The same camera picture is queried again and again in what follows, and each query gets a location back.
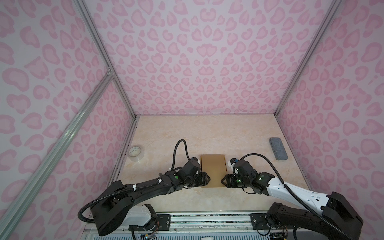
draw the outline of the aluminum frame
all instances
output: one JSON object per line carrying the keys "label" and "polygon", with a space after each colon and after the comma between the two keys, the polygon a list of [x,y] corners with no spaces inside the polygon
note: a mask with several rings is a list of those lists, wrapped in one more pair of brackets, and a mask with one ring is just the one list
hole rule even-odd
{"label": "aluminum frame", "polygon": [[[266,210],[256,211],[222,211],[222,212],[157,212],[157,214],[170,214],[169,231],[161,231],[159,234],[177,234],[191,233],[197,235],[200,233],[257,233],[253,230],[250,214],[266,213]],[[116,237],[121,234],[131,233],[128,231],[128,225],[122,225],[110,233],[108,237]],[[271,229],[271,232],[281,232],[281,229]],[[299,228],[298,232],[311,232],[310,230]],[[81,239],[94,239],[98,237],[97,228],[94,224],[87,224],[84,228]]]}
{"label": "aluminum frame", "polygon": [[129,146],[131,145],[131,142],[133,140],[133,135],[134,135],[135,130],[137,128],[137,123],[139,121],[139,118],[140,117],[136,117],[136,119],[134,119],[132,121],[131,126],[129,127],[129,131],[128,131],[127,136],[124,140],[123,147],[121,148],[121,151],[120,151],[120,155],[119,155],[119,157],[115,163],[114,169],[113,169],[112,174],[111,174],[111,178],[108,181],[108,186],[112,182],[118,180],[119,174],[124,167],[124,163],[125,163],[125,160],[127,158],[126,157],[127,152],[128,152]]}
{"label": "aluminum frame", "polygon": [[[281,132],[282,132],[283,135],[284,135],[284,138],[287,140],[287,139],[288,139],[288,138],[287,138],[287,135],[285,134],[285,132],[284,132],[283,128],[281,127],[279,121],[277,121],[277,124],[279,125],[279,127],[280,127],[280,129],[281,129]],[[291,153],[292,153],[292,155],[293,155],[293,158],[294,158],[295,161],[296,161],[297,166],[298,166],[299,169],[300,169],[301,174],[302,174],[303,177],[304,177],[304,180],[305,180],[305,183],[306,183],[307,186],[308,186],[308,189],[311,190],[311,191],[315,191],[314,188],[313,188],[313,186],[312,186],[311,181],[309,180],[307,174],[306,174],[306,173],[304,172],[304,170],[303,170],[303,169],[304,169],[303,166],[301,165],[301,163],[300,163],[299,160],[298,160],[299,157],[296,155],[296,153],[295,153],[295,151],[294,151],[294,149],[293,149],[293,146],[292,146],[291,142],[290,142],[290,141],[286,141],[286,142],[287,142],[287,144],[288,144],[289,149],[291,150]]]}
{"label": "aluminum frame", "polygon": [[123,86],[122,86],[122,84],[121,84],[121,82],[120,82],[120,80],[116,74],[116,71],[113,67],[111,59],[109,58],[109,56],[107,54],[107,51],[103,45],[103,42],[101,40],[101,37],[100,37],[98,31],[96,29],[96,25],[93,22],[92,16],[89,13],[89,10],[88,10],[86,3],[84,2],[84,0],[73,0],[73,2],[75,3],[75,5],[79,11],[79,13],[80,13],[80,15],[81,15],[81,17],[85,23],[85,26],[87,27],[89,33],[91,34],[91,37],[92,37],[93,41],[95,42],[96,48],[99,50],[100,56],[103,59],[105,66],[107,67],[107,69],[112,74],[114,74],[116,76],[114,79],[114,82],[115,82],[116,87],[119,91],[119,94],[120,94],[121,98],[123,99],[123,102],[124,102],[126,108],[128,109],[129,114],[131,115],[131,117],[133,119],[135,119],[136,115],[133,111],[132,105],[130,104],[128,96],[127,96],[126,92],[124,91],[124,88],[123,88]]}
{"label": "aluminum frame", "polygon": [[320,27],[316,31],[313,40],[305,53],[303,60],[299,64],[295,74],[292,77],[292,80],[290,84],[288,85],[286,91],[283,94],[283,97],[281,98],[281,101],[279,105],[276,108],[275,116],[276,118],[281,113],[282,109],[285,106],[285,103],[288,101],[289,96],[293,92],[293,88],[295,87],[296,83],[300,80],[301,74],[303,73],[305,67],[307,67],[308,62],[311,60],[314,52],[316,51],[316,48],[319,46],[321,40],[323,39],[325,33],[327,32],[329,26],[331,25],[332,21],[334,20],[336,14],[340,10],[340,6],[344,0],[333,0],[331,3],[331,6],[329,7],[327,13],[325,14],[325,17],[323,21],[320,24]]}
{"label": "aluminum frame", "polygon": [[115,76],[112,73],[104,76],[23,190],[9,206],[0,222],[0,239],[8,239],[12,234],[113,78]]}

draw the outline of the cable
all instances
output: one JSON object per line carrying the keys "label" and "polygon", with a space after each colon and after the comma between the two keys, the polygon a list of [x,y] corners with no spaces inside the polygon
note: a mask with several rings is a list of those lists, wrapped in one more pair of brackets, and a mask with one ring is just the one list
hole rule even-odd
{"label": "cable", "polygon": [[131,234],[132,234],[133,240],[136,240],[135,231],[133,230],[133,226],[131,226]]}
{"label": "cable", "polygon": [[159,221],[157,221],[157,228],[156,228],[156,231],[155,231],[155,238],[157,237],[157,234],[159,233]]}
{"label": "cable", "polygon": [[288,237],[288,229],[285,232],[284,227],[287,228],[285,225],[282,225],[281,229],[283,230],[282,234],[283,234],[283,236],[285,235],[285,239],[286,239]]}
{"label": "cable", "polygon": [[180,139],[176,146],[175,146],[175,150],[173,151],[173,159],[172,159],[172,167],[170,168],[171,170],[173,170],[173,168],[175,167],[175,160],[176,160],[176,150],[177,150],[177,147],[179,146],[179,144],[181,142],[184,142],[184,146],[185,146],[185,154],[187,155],[187,159],[189,161],[189,155],[188,155],[188,150],[187,150],[187,143],[185,142],[184,139]]}
{"label": "cable", "polygon": [[149,236],[149,235],[151,235],[151,234],[154,234],[154,233],[157,231],[157,229],[159,228],[159,222],[156,222],[156,223],[155,223],[155,226],[156,226],[155,230],[153,230],[153,232],[151,232],[151,233],[149,233],[149,234],[146,234],[147,236]]}
{"label": "cable", "polygon": [[[271,163],[271,161],[269,161],[268,158],[266,158],[265,156],[261,155],[261,154],[258,154],[258,153],[250,153],[250,154],[247,154],[245,156],[243,156],[240,160],[248,157],[248,156],[260,156],[262,158],[264,158],[268,163],[269,165],[272,167],[273,171],[276,173],[277,177],[279,178],[280,182],[284,184],[284,180],[283,178],[280,176],[279,172],[276,170],[276,168],[273,166],[273,164]],[[330,221],[326,220],[323,216],[321,216],[320,214],[318,214],[315,210],[313,210],[310,206],[308,206],[307,204],[305,204],[304,201],[302,201],[289,187],[288,185],[284,184],[284,187],[287,189],[287,191],[294,197],[294,199],[296,199],[304,208],[306,208],[308,211],[310,211],[313,215],[315,215],[316,217],[320,218],[324,223],[326,223],[328,226],[330,226],[331,228],[333,228],[335,231],[337,231],[338,233],[340,233],[341,235],[343,235],[344,237],[346,237],[347,239],[349,240],[355,240],[354,238],[352,238],[351,236],[349,236],[347,233],[345,233],[344,231],[342,231],[341,229],[339,229],[337,226],[335,226],[334,224],[332,224]]]}
{"label": "cable", "polygon": [[245,156],[243,156],[241,160],[243,160],[244,158],[248,157],[248,156],[259,156],[259,157],[262,157],[264,158],[268,163],[269,165],[272,167],[273,171],[276,173],[277,177],[279,178],[280,182],[281,183],[284,183],[284,180],[283,178],[280,176],[279,172],[276,170],[275,166],[271,163],[271,161],[269,161],[269,159],[267,157],[265,157],[264,155],[261,155],[261,154],[258,154],[258,153],[250,153],[250,154],[247,154]]}
{"label": "cable", "polygon": [[267,235],[269,234],[269,232],[271,231],[271,227],[267,224],[267,226],[269,227],[268,232],[267,232],[266,234],[261,234],[261,233],[259,232],[259,230],[257,229],[257,226],[258,226],[260,223],[263,223],[263,222],[256,222],[256,231],[257,231],[258,234],[260,234],[261,236],[265,237],[265,236],[267,236]]}
{"label": "cable", "polygon": [[[157,184],[159,184],[158,181],[156,181],[155,183],[153,184],[149,184],[149,185],[143,185],[143,186],[138,186],[136,187],[136,190],[141,190],[141,189],[144,189],[144,188],[148,188],[148,187],[153,187],[153,186],[156,186]],[[87,223],[95,223],[94,219],[91,219],[91,218],[87,218],[87,217],[84,217],[83,216],[83,212],[89,208],[89,207],[92,207],[93,205],[95,205],[96,203],[100,202],[100,201],[103,201],[104,199],[108,199],[108,198],[111,198],[111,197],[114,197],[116,195],[119,195],[121,193],[124,193],[124,192],[133,192],[134,188],[133,187],[130,187],[130,188],[126,188],[126,189],[122,189],[122,190],[118,190],[116,192],[113,192],[111,194],[107,194],[107,195],[104,195],[102,197],[98,197],[96,198],[95,200],[87,203],[85,206],[83,206],[79,212],[77,213],[77,217],[83,221],[83,222],[87,222]]]}
{"label": "cable", "polygon": [[297,226],[295,226],[294,228],[293,228],[293,238],[295,239],[295,240],[297,240],[297,236],[296,236],[296,231],[297,231]]}
{"label": "cable", "polygon": [[245,193],[248,193],[248,194],[256,194],[256,192],[246,192],[245,190],[244,190],[244,188],[242,187],[241,188],[242,190],[243,190],[243,192],[245,192]]}

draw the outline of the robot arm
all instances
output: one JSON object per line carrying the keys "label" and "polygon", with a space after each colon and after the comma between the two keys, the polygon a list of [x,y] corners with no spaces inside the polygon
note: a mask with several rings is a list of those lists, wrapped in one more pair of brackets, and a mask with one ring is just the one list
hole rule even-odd
{"label": "robot arm", "polygon": [[307,205],[304,206],[307,209],[295,209],[281,203],[273,203],[265,218],[270,227],[294,225],[324,234],[329,239],[359,238],[363,220],[341,194],[333,192],[326,195],[286,183],[282,181],[272,163],[270,165],[278,177],[267,172],[258,173],[244,157],[240,160],[231,159],[228,164],[232,167],[233,174],[227,174],[222,179],[227,188],[244,190],[249,187],[254,191],[251,194],[277,197],[299,207]]}
{"label": "robot arm", "polygon": [[[160,173],[156,179],[126,185],[121,181],[113,182],[96,200],[85,205],[78,217],[82,221],[95,223],[100,236],[113,232],[123,222],[145,226],[150,230],[154,226],[156,213],[149,204],[142,207],[135,205],[159,195],[179,191],[184,186],[205,186],[209,181],[209,176],[201,172],[197,158],[193,157],[183,167]],[[93,220],[83,216],[88,207],[91,208]]]}

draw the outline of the cardboard sheet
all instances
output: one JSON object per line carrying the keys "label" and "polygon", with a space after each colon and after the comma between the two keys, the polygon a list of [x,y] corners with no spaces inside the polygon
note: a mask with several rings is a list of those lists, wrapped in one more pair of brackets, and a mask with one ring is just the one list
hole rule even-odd
{"label": "cardboard sheet", "polygon": [[201,168],[211,178],[208,185],[203,187],[225,187],[221,180],[227,174],[224,154],[204,154],[201,155]]}

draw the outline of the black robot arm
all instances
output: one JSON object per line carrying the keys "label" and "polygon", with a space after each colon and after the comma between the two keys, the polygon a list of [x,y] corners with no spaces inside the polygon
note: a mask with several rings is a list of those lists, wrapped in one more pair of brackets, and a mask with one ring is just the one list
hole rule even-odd
{"label": "black robot arm", "polygon": [[295,228],[301,227],[321,233],[328,239],[347,240],[341,232],[347,233],[354,239],[359,239],[363,220],[352,208],[343,195],[332,192],[328,196],[329,200],[323,207],[322,216],[333,223],[340,231],[335,230],[306,209],[291,208],[281,203],[274,202],[269,208],[265,222],[273,228],[284,225],[294,225]]}
{"label": "black robot arm", "polygon": [[[96,200],[85,205],[78,213],[80,220],[95,223],[100,236],[116,230],[124,221],[128,211],[150,198],[171,194],[187,187],[208,184],[210,178],[201,172],[197,158],[191,158],[183,167],[169,170],[159,177],[138,184],[123,185],[113,182]],[[85,218],[83,212],[91,208],[93,219]]]}

